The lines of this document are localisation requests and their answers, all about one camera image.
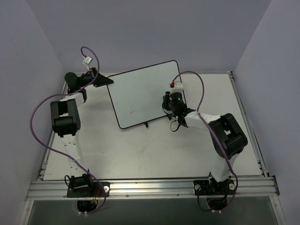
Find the white whiteboard black frame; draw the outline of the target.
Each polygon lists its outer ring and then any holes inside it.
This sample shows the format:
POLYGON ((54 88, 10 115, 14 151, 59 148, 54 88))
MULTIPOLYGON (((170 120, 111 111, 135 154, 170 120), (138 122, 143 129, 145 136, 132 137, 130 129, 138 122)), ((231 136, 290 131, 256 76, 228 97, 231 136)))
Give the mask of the white whiteboard black frame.
POLYGON ((177 61, 170 60, 108 76, 107 85, 119 128, 127 129, 166 116, 163 96, 180 73, 177 61))

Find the blue bone-shaped eraser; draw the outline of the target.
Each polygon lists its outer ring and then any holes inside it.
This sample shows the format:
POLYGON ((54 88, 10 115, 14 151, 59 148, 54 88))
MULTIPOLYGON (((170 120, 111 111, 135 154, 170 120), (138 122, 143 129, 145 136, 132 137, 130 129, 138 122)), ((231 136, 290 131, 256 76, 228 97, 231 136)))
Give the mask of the blue bone-shaped eraser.
POLYGON ((170 95, 170 92, 166 91, 165 95, 164 95, 164 100, 168 100, 169 99, 169 95, 170 95))

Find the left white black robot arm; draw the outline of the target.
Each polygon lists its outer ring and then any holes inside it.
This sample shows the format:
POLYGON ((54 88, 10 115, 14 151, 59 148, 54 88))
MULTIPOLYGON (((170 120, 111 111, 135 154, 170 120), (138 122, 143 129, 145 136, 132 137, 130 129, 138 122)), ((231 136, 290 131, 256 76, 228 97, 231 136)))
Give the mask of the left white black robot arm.
POLYGON ((78 107, 87 101, 86 85, 94 87, 113 84, 113 80, 101 74, 97 74, 93 67, 87 73, 76 75, 73 72, 65 74, 67 83, 67 96, 60 101, 50 103, 52 129, 56 133, 65 148, 65 155, 68 157, 70 175, 66 175, 66 185, 72 191, 78 190, 83 196, 90 196, 94 193, 95 185, 93 178, 84 168, 84 159, 79 143, 79 130, 81 120, 78 107))

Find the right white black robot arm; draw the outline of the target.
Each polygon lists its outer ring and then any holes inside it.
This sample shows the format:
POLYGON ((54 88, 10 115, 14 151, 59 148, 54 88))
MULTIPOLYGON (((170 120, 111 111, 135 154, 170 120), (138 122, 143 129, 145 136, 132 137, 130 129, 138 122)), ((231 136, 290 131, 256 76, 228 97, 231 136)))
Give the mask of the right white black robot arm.
POLYGON ((236 158, 248 145, 248 139, 235 117, 230 113, 221 116, 199 113, 187 107, 180 92, 167 91, 163 96, 162 109, 172 112, 171 116, 176 118, 179 127, 208 130, 217 153, 208 188, 215 194, 220 193, 225 188, 224 181, 233 173, 236 158))

